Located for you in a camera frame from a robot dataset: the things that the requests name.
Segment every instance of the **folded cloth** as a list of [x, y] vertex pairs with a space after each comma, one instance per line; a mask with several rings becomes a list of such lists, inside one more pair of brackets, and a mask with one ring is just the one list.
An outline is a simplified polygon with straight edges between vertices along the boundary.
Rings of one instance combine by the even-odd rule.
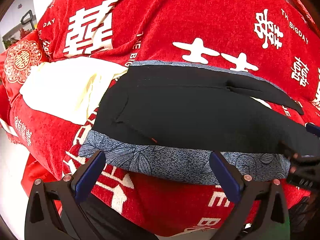
[[10, 135], [17, 136], [17, 133], [13, 127], [10, 126], [10, 101], [6, 89], [2, 83], [0, 83], [0, 106], [0, 128], [2, 127]]
[[283, 141], [302, 155], [320, 155], [318, 137], [251, 97], [302, 111], [282, 91], [247, 76], [134, 66], [103, 96], [92, 129], [134, 145], [277, 154]]
[[111, 81], [127, 68], [96, 58], [77, 57], [32, 68], [20, 89], [32, 109], [83, 125]]
[[[63, 161], [64, 174], [75, 172], [80, 164], [88, 161], [79, 157], [78, 151], [95, 120], [96, 113], [93, 113], [76, 133], [73, 146]], [[285, 179], [281, 179], [281, 185], [289, 208], [310, 195], [306, 190], [287, 184]], [[126, 219], [159, 236], [219, 228], [234, 207], [220, 186], [179, 183], [111, 165], [105, 166], [92, 193]], [[258, 206], [259, 201], [256, 201], [246, 223], [252, 223]]]
[[[133, 145], [90, 130], [79, 156], [90, 158], [97, 150], [105, 153], [107, 164], [127, 171], [192, 184], [219, 185], [209, 166], [211, 151]], [[250, 174], [255, 180], [284, 179], [289, 172], [290, 162], [280, 154], [223, 152], [222, 155], [241, 174]]]

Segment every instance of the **black cloth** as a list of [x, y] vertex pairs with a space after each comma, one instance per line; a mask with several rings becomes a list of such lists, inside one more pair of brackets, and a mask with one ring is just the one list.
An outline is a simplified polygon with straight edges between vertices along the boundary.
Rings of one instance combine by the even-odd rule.
[[319, 138], [255, 99], [302, 109], [268, 82], [207, 69], [133, 66], [103, 96], [93, 130], [135, 145], [320, 155]]
[[307, 220], [310, 197], [303, 197], [300, 202], [289, 209], [290, 231], [292, 233], [303, 232]]
[[[127, 220], [91, 193], [80, 206], [88, 220], [105, 240], [158, 240], [154, 234]], [[61, 220], [68, 234], [79, 239], [63, 210]]]

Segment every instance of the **blue gripper pad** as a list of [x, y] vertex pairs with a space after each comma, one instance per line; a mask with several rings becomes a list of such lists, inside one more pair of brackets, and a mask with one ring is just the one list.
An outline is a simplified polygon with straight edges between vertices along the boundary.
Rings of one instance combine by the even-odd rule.
[[106, 156], [104, 152], [101, 151], [83, 173], [75, 186], [75, 201], [77, 204], [80, 204], [87, 199], [105, 165]]
[[228, 200], [237, 204], [241, 200], [240, 185], [215, 152], [209, 156], [209, 165]]
[[313, 123], [308, 122], [306, 124], [306, 130], [309, 133], [312, 133], [318, 137], [320, 137], [320, 127], [314, 125]]

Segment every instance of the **red fabric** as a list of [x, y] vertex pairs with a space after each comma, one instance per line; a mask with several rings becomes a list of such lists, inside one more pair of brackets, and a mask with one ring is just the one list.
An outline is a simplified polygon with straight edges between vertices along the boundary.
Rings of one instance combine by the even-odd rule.
[[0, 84], [0, 119], [9, 124], [10, 102], [3, 84]]
[[20, 39], [23, 39], [25, 36], [27, 36], [29, 33], [31, 33], [30, 30], [24, 30], [24, 28], [21, 28], [20, 30]]
[[[177, 48], [172, 43], [191, 44], [200, 38], [205, 47], [219, 53], [233, 57], [244, 53], [247, 62], [258, 67], [257, 71], [249, 70], [250, 73], [277, 84], [290, 96], [304, 97], [309, 101], [314, 99], [318, 86], [320, 40], [286, 0], [115, 0], [110, 5], [115, 6], [113, 9], [97, 7], [103, 1], [107, 0], [54, 0], [38, 24], [40, 37], [48, 43], [51, 58], [93, 53], [91, 57], [127, 66], [134, 60], [185, 61], [182, 56], [189, 55], [190, 51]], [[263, 13], [264, 9], [268, 9], [268, 20], [283, 33], [279, 38], [282, 47], [278, 49], [270, 41], [266, 49], [262, 48], [264, 38], [260, 39], [254, 31], [254, 24], [258, 23], [256, 13]], [[105, 46], [107, 50], [91, 51], [88, 45], [92, 42], [89, 41], [93, 35], [91, 30], [98, 23], [94, 25], [92, 20], [89, 21], [90, 26], [86, 24], [86, 13], [81, 15], [84, 10], [88, 10], [89, 16], [100, 10], [112, 13], [108, 18], [112, 22], [111, 29], [108, 29], [112, 30], [112, 35], [111, 32], [102, 35], [109, 42], [112, 40], [112, 46], [101, 39], [99, 41], [98, 37], [94, 40], [94, 48]], [[99, 26], [103, 32], [108, 28], [102, 24]], [[141, 42], [141, 45], [135, 45], [136, 42]], [[235, 68], [235, 64], [222, 55], [202, 54], [202, 57], [209, 65]], [[295, 57], [309, 69], [309, 84], [305, 87], [291, 78]]]
[[[283, 33], [279, 37], [281, 47], [268, 41], [264, 49], [264, 38], [260, 39], [254, 31], [257, 13], [265, 9], [268, 20]], [[54, 0], [38, 27], [44, 50], [54, 61], [83, 53], [125, 66], [135, 60], [150, 59], [189, 62], [195, 56], [185, 57], [190, 51], [174, 42], [192, 44], [196, 38], [203, 41], [204, 47], [220, 53], [198, 55], [197, 60], [202, 56], [205, 64], [236, 68], [227, 56], [244, 53], [247, 62], [258, 69], [248, 71], [277, 84], [301, 102], [305, 115], [269, 103], [275, 111], [302, 125], [308, 116], [316, 122], [310, 101], [315, 98], [319, 83], [320, 40], [285, 0]], [[301, 69], [307, 72], [305, 86], [292, 78], [295, 57], [307, 65], [301, 66], [297, 76], [300, 80]], [[84, 126], [76, 126], [31, 110], [21, 97], [10, 114], [11, 122], [20, 120], [28, 125], [32, 131], [28, 149], [57, 179], [61, 179], [62, 169], [67, 174], [85, 163], [85, 158], [78, 157], [78, 150], [94, 119], [95, 114]], [[289, 207], [309, 195], [284, 181], [282, 185]], [[157, 235], [172, 236], [197, 228], [220, 227], [233, 207], [226, 198], [222, 203], [218, 199], [211, 201], [214, 192], [223, 197], [221, 191], [215, 186], [177, 183], [107, 165], [92, 192], [135, 224]]]
[[[36, 179], [42, 179], [43, 182], [57, 181], [57, 179], [30, 154], [21, 180], [23, 190], [28, 197], [30, 196], [31, 188]], [[57, 210], [59, 210], [61, 208], [61, 202], [55, 201], [55, 204]]]
[[11, 104], [30, 75], [31, 67], [48, 61], [39, 41], [38, 30], [0, 54], [0, 77]]
[[[92, 114], [77, 133], [74, 145], [64, 159], [64, 174], [73, 173], [87, 161], [78, 156], [78, 151], [94, 120], [95, 114]], [[285, 179], [281, 183], [289, 208], [303, 196], [310, 195], [306, 190], [287, 184]], [[128, 172], [111, 165], [105, 167], [92, 190], [93, 194], [124, 217], [161, 236], [172, 236], [197, 228], [219, 228], [234, 207], [221, 192], [222, 189], [216, 186], [178, 183]], [[247, 223], [252, 222], [257, 207], [256, 202]], [[211, 223], [207, 222], [206, 225], [205, 218], [212, 219]]]
[[320, 31], [311, 17], [310, 13], [306, 9], [306, 7], [303, 5], [303, 3], [300, 0], [290, 0], [293, 2], [293, 6], [297, 7], [297, 9], [300, 11], [302, 16], [305, 18], [305, 20], [308, 22], [309, 26], [313, 29], [313, 31], [320, 37]]
[[13, 102], [10, 123], [33, 157], [60, 179], [62, 160], [81, 125], [31, 109], [21, 94]]
[[[5, 122], [8, 126], [10, 126], [10, 101], [6, 92], [6, 89], [3, 84], [0, 83], [0, 119]], [[19, 141], [19, 138], [8, 133], [6, 131], [6, 134], [8, 136], [8, 139], [15, 144], [21, 144]]]

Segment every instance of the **red blanket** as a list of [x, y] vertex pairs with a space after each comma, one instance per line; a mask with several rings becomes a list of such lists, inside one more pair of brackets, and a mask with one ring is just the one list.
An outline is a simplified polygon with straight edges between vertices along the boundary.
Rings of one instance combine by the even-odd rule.
[[9, 140], [12, 143], [15, 144], [20, 144], [19, 138], [15, 135], [12, 135], [11, 133], [9, 133], [8, 131], [10, 130], [10, 119], [9, 119], [9, 115], [10, 115], [10, 101], [6, 92], [6, 89], [4, 87], [4, 85], [2, 83], [0, 83], [0, 129], [5, 126], [5, 131], [6, 134], [9, 138]]
[[[85, 54], [125, 66], [163, 60], [248, 71], [281, 87], [302, 104], [305, 115], [270, 103], [275, 111], [302, 125], [320, 125], [320, 112], [310, 103], [317, 98], [320, 41], [285, 0], [54, 0], [38, 27], [51, 60]], [[57, 179], [62, 161], [65, 174], [85, 162], [77, 152], [93, 121], [76, 126], [32, 112], [22, 99], [13, 108], [10, 121], [28, 124], [28, 149]], [[282, 185], [289, 207], [309, 194], [284, 181]], [[110, 165], [93, 193], [161, 236], [218, 228], [233, 207], [220, 188], [161, 180]]]

